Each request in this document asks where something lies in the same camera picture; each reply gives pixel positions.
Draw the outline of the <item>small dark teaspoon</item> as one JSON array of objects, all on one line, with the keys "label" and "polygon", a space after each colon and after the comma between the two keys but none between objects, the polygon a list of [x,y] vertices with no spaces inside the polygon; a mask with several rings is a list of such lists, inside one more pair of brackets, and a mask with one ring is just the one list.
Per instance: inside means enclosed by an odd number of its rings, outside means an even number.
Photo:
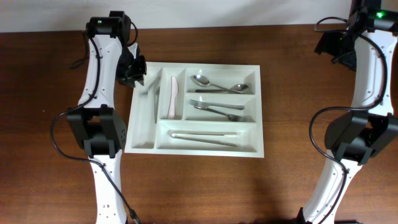
[{"label": "small dark teaspoon", "polygon": [[154,77],[153,79],[150,80],[150,82],[145,86],[144,90],[140,92],[141,96],[146,96],[148,95],[149,91],[151,90],[152,87],[154,87],[160,80],[159,76]]}]

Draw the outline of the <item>small steel teaspoon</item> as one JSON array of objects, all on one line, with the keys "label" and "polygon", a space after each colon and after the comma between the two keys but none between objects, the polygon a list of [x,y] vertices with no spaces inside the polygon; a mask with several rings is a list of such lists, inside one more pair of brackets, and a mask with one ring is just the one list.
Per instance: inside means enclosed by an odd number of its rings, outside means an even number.
[{"label": "small steel teaspoon", "polygon": [[158,86],[154,92],[154,123],[157,123],[157,112],[159,107],[160,87]]}]

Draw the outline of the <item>pink plastic knife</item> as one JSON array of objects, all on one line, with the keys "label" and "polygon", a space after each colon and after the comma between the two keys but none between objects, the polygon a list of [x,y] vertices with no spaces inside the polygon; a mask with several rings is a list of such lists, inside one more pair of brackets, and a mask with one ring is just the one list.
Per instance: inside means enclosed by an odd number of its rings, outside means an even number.
[{"label": "pink plastic knife", "polygon": [[178,81],[176,77],[171,77],[171,94],[170,94],[170,103],[169,110],[167,114],[168,119],[174,119],[176,113],[176,105],[175,100],[178,95]]}]

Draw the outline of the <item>steel tablespoon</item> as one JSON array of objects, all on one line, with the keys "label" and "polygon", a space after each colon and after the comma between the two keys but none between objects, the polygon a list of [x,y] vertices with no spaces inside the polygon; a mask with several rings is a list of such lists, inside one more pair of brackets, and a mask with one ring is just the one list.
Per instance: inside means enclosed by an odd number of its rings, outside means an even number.
[{"label": "steel tablespoon", "polygon": [[[251,92],[249,86],[246,84],[236,84],[232,86],[230,90],[239,91],[242,94]],[[195,90],[195,93],[222,93],[222,92],[224,92],[224,90],[202,90],[202,89]]]},{"label": "steel tablespoon", "polygon": [[228,93],[237,93],[237,94],[243,94],[242,91],[238,91],[238,90],[231,90],[231,89],[227,89],[224,88],[222,86],[219,85],[215,85],[212,84],[209,79],[207,79],[207,77],[203,76],[203,75],[192,75],[191,76],[192,81],[197,84],[198,86],[202,86],[202,87],[209,87],[209,86],[214,86],[219,88],[220,90],[226,91]]}]

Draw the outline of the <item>steel tweezers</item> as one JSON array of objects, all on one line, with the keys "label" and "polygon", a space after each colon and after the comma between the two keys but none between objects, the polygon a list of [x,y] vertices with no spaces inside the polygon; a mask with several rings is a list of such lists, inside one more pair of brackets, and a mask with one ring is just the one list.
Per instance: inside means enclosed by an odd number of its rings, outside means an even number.
[{"label": "steel tweezers", "polygon": [[236,138],[239,136],[238,133],[193,133],[186,131],[171,131],[169,136],[174,139],[203,142],[208,144],[217,144],[229,147],[238,147],[238,144],[227,141],[228,138]]}]

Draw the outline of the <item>steel fork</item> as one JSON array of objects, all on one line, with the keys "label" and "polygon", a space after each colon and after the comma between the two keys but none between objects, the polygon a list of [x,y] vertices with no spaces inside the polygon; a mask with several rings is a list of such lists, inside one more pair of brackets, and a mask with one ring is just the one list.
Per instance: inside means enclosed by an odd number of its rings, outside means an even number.
[{"label": "steel fork", "polygon": [[211,113],[216,113],[216,114],[223,115],[223,116],[227,117],[230,121],[233,121],[233,122],[246,122],[248,120],[247,118],[245,118],[243,116],[238,116],[238,115],[235,115],[235,114],[223,113],[223,112],[220,112],[220,111],[217,111],[217,110],[213,110],[213,109],[210,109],[210,108],[201,108],[199,106],[194,106],[194,108],[199,109],[199,110],[203,110],[203,111],[208,111],[208,112],[211,112]]},{"label": "steel fork", "polygon": [[221,104],[221,103],[207,103],[204,101],[197,101],[197,100],[193,100],[193,99],[189,99],[188,102],[193,106],[198,106],[201,108],[207,108],[209,106],[217,106],[217,107],[223,107],[223,108],[230,108],[230,109],[234,109],[234,110],[243,110],[244,109],[243,105],[227,105],[227,104]]}]

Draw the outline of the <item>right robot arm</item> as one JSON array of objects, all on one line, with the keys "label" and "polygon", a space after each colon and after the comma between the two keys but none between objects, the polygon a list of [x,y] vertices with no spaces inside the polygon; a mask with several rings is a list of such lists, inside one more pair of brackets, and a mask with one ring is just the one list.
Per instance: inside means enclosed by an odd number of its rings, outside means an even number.
[{"label": "right robot arm", "polygon": [[368,160],[397,137],[397,118],[391,102],[391,72],[397,45],[397,12],[382,1],[352,1],[344,29],[323,30],[315,53],[332,56],[332,63],[355,71],[351,106],[332,121],[325,133],[326,158],[310,200],[294,223],[335,223],[339,204]]}]

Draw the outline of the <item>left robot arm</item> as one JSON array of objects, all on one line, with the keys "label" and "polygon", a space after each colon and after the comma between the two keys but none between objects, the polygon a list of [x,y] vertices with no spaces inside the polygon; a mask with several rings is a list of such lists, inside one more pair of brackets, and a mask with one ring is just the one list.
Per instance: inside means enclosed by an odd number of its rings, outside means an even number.
[{"label": "left robot arm", "polygon": [[95,185],[97,223],[140,223],[121,190],[121,156],[127,127],[114,107],[116,82],[143,84],[146,61],[139,53],[135,28],[123,11],[92,17],[86,24],[88,72],[77,108],[67,113],[72,133],[90,163]]}]

